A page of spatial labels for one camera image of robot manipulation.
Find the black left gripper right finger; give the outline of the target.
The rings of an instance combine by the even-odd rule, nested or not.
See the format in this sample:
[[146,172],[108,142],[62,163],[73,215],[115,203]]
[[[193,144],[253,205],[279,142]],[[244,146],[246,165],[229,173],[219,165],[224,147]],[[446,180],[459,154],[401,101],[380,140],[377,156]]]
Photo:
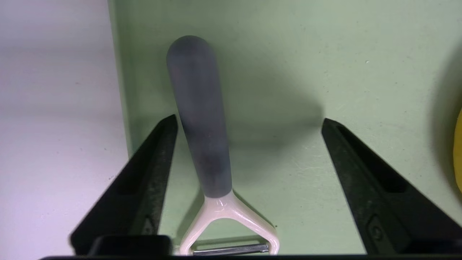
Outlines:
[[347,127],[321,132],[367,253],[461,253],[461,226]]

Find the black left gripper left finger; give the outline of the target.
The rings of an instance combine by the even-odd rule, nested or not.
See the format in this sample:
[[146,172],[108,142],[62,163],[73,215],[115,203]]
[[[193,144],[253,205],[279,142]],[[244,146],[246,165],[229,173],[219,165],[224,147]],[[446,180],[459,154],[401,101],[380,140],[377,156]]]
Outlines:
[[178,135],[175,115],[161,120],[71,234],[76,255],[168,253],[157,234]]

